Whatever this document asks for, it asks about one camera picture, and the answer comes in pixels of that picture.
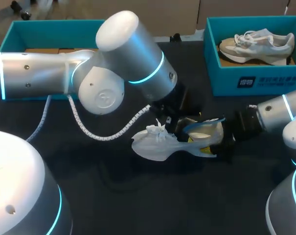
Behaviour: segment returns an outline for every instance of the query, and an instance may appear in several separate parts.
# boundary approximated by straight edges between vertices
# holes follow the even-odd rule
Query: black tabletop
[[[203,104],[203,115],[232,116],[236,109],[271,96],[213,97],[202,42],[161,43],[179,79]],[[88,113],[84,125],[97,135],[116,133],[147,103],[125,85],[119,109]],[[0,130],[26,139],[36,128],[44,101],[0,101]],[[136,155],[130,138],[147,125],[140,118],[122,137],[99,142],[85,136],[67,100],[53,100],[46,123],[32,142],[68,199],[74,235],[267,235],[265,205],[290,169],[280,135],[261,135],[237,146],[231,163],[177,152],[165,162]]]

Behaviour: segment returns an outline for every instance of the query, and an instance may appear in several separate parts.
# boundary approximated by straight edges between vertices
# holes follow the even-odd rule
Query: shoelace
[[[174,134],[169,134],[167,132],[167,130],[165,129],[165,125],[162,126],[158,119],[157,122],[158,126],[147,126],[147,132],[156,135],[157,142],[161,142],[166,138],[176,139],[176,136]]]
[[[244,43],[256,44],[254,38],[250,35],[250,33],[254,33],[255,31],[247,31],[244,35],[235,34],[235,43],[237,46],[242,46]]]

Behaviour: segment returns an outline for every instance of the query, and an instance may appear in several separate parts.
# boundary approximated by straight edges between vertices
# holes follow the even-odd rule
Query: robotic arm
[[[127,81],[149,102],[165,102],[173,112],[179,109],[174,101],[183,95],[178,94],[182,85],[177,74],[135,13],[122,11],[108,18],[96,44],[97,52],[0,52],[0,99],[78,94],[89,112],[103,115],[121,104]],[[169,95],[173,102],[166,102]]]

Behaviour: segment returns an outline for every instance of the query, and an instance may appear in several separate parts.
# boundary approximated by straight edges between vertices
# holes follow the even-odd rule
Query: sneaker
[[[267,29],[247,31],[244,35],[222,40],[220,52],[232,61],[245,63],[259,59],[271,65],[287,65],[287,57],[295,47],[295,36],[275,35]]]
[[[176,151],[187,151],[197,157],[214,158],[216,155],[201,150],[223,139],[221,122],[196,126],[188,131],[192,138],[189,142],[179,142],[174,134],[166,131],[165,125],[147,126],[146,130],[135,134],[132,149],[141,157],[152,161],[165,161]]]

